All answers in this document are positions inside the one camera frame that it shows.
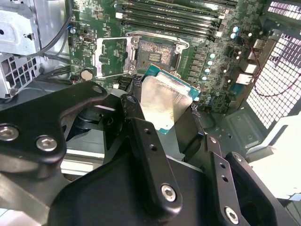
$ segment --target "capacitor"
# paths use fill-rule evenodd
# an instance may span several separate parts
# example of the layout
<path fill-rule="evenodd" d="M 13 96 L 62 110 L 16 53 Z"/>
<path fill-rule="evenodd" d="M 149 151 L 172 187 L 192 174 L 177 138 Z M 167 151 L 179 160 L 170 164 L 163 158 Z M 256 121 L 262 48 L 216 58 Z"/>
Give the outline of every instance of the capacitor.
<path fill-rule="evenodd" d="M 248 30 L 244 30 L 243 33 L 246 34 L 248 37 L 252 36 L 252 32 L 250 32 Z"/>
<path fill-rule="evenodd" d="M 235 39 L 237 37 L 237 35 L 235 34 L 235 33 L 232 33 L 231 35 L 230 35 L 230 38 L 231 39 Z"/>
<path fill-rule="evenodd" d="M 212 60 L 209 60 L 209 61 L 207 62 L 207 65 L 208 65 L 208 66 L 212 66 L 212 65 L 213 65 L 213 61 L 212 61 Z"/>
<path fill-rule="evenodd" d="M 238 48 L 236 48 L 235 50 L 235 53 L 237 53 L 238 55 L 240 55 L 242 52 L 241 52 L 241 50 L 239 50 Z"/>
<path fill-rule="evenodd" d="M 215 54 L 214 53 L 211 53 L 210 55 L 209 55 L 209 57 L 210 57 L 210 59 L 214 59 L 215 58 Z"/>
<path fill-rule="evenodd" d="M 237 26 L 233 27 L 232 31 L 235 32 L 235 33 L 238 32 L 239 31 L 239 27 L 237 27 Z"/>
<path fill-rule="evenodd" d="M 232 57 L 237 60 L 240 59 L 240 56 L 237 53 L 233 53 Z"/>

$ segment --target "silver surface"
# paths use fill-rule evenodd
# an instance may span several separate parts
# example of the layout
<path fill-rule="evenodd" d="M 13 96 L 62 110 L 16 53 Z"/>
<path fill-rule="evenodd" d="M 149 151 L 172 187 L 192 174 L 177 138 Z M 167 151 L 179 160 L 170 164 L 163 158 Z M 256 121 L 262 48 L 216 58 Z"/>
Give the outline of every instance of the silver surface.
<path fill-rule="evenodd" d="M 66 20 L 65 0 L 31 0 L 34 2 L 37 23 L 39 26 L 42 47 L 46 46 L 56 36 Z M 57 53 L 63 43 L 64 35 L 49 51 L 48 54 Z M 65 45 L 63 55 L 68 55 L 68 45 Z"/>
<path fill-rule="evenodd" d="M 12 98 L 39 75 L 40 58 L 0 56 L 0 98 Z"/>
<path fill-rule="evenodd" d="M 26 4 L 0 2 L 0 52 L 29 55 L 40 49 L 35 17 Z"/>
<path fill-rule="evenodd" d="M 214 139 L 213 137 L 210 137 L 210 140 L 213 142 L 213 143 L 215 143 L 216 144 L 216 139 Z"/>
<path fill-rule="evenodd" d="M 169 130 L 192 103 L 188 87 L 159 73 L 143 80 L 141 108 L 156 130 Z"/>
<path fill-rule="evenodd" d="M 161 187 L 161 192 L 162 192 L 164 198 L 169 202 L 173 202 L 176 198 L 174 189 L 169 185 L 163 185 Z"/>
<path fill-rule="evenodd" d="M 234 156 L 238 161 L 242 161 L 242 158 L 238 154 L 235 154 Z"/>
<path fill-rule="evenodd" d="M 19 131 L 11 126 L 1 126 L 0 127 L 0 140 L 12 141 L 19 136 Z"/>
<path fill-rule="evenodd" d="M 236 212 L 234 212 L 233 209 L 231 209 L 230 207 L 226 206 L 225 207 L 225 213 L 227 218 L 235 225 L 238 225 L 239 223 L 239 219 L 238 216 L 236 214 Z"/>
<path fill-rule="evenodd" d="M 45 151 L 51 152 L 56 149 L 57 142 L 51 137 L 40 137 L 36 142 L 37 148 Z"/>

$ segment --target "screw hole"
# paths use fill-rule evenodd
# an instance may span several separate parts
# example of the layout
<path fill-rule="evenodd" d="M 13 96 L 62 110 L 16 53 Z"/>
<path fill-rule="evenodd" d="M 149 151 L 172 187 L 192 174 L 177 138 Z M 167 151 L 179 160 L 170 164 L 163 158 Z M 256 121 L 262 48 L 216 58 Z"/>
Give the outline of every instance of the screw hole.
<path fill-rule="evenodd" d="M 220 163 L 220 166 L 223 168 L 223 169 L 225 169 L 226 167 L 225 167 L 225 165 L 224 164 L 222 164 L 222 163 Z"/>
<path fill-rule="evenodd" d="M 157 150 L 157 147 L 156 147 L 155 145 L 150 145 L 150 149 L 151 149 L 152 151 L 156 151 L 156 150 Z"/>
<path fill-rule="evenodd" d="M 110 126 L 112 123 L 113 123 L 113 119 L 112 118 L 109 118 L 108 120 L 107 120 L 107 126 Z"/>
<path fill-rule="evenodd" d="M 149 129 L 144 129 L 144 132 L 145 132 L 146 134 L 151 134 L 151 132 L 150 132 Z"/>
<path fill-rule="evenodd" d="M 136 100 L 132 96 L 127 96 L 127 99 L 132 103 L 136 103 Z"/>
<path fill-rule="evenodd" d="M 93 86 L 93 90 L 97 93 L 102 93 L 103 92 L 98 86 Z"/>
<path fill-rule="evenodd" d="M 222 176 L 222 179 L 223 179 L 225 182 L 229 182 L 228 179 L 227 179 L 224 175 Z"/>

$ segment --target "perforated metal panel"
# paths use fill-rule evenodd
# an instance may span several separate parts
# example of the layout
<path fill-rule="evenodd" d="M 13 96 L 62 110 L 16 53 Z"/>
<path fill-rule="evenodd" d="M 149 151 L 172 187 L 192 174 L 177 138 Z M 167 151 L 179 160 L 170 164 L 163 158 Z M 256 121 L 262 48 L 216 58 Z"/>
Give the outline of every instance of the perforated metal panel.
<path fill-rule="evenodd" d="M 301 6 L 272 1 L 268 8 L 268 12 L 301 20 Z"/>
<path fill-rule="evenodd" d="M 247 99 L 266 129 L 273 121 L 287 116 L 300 99 L 300 73 L 301 40 L 282 34 L 256 81 L 257 92 L 272 97 L 260 96 L 253 88 Z"/>
<path fill-rule="evenodd" d="M 0 57 L 0 98 L 11 98 L 39 74 L 39 58 Z"/>

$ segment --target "silver screw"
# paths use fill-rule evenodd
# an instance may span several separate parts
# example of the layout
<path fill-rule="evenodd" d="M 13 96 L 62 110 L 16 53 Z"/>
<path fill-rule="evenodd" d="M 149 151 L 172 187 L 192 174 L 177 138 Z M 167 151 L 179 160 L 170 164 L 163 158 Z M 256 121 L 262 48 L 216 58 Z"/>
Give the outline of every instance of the silver screw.
<path fill-rule="evenodd" d="M 213 143 L 215 143 L 216 144 L 216 139 L 214 139 L 213 137 L 210 137 L 210 140 L 213 142 Z"/>
<path fill-rule="evenodd" d="M 164 198 L 169 202 L 173 202 L 176 198 L 174 189 L 169 185 L 163 185 L 161 187 L 161 192 Z"/>
<path fill-rule="evenodd" d="M 70 28 L 70 33 L 71 34 L 75 34 L 76 33 L 76 29 L 74 27 Z"/>
<path fill-rule="evenodd" d="M 235 154 L 234 157 L 238 160 L 238 161 L 242 161 L 241 157 L 238 154 Z"/>
<path fill-rule="evenodd" d="M 37 148 L 45 151 L 51 152 L 56 149 L 57 142 L 51 137 L 40 137 L 36 142 Z"/>
<path fill-rule="evenodd" d="M 239 223 L 239 219 L 238 216 L 236 214 L 236 212 L 234 212 L 233 209 L 231 209 L 230 207 L 226 206 L 225 207 L 225 213 L 227 215 L 227 218 L 235 225 L 238 225 Z"/>
<path fill-rule="evenodd" d="M 0 140 L 12 141 L 19 136 L 19 131 L 11 126 L 1 126 L 0 127 Z"/>

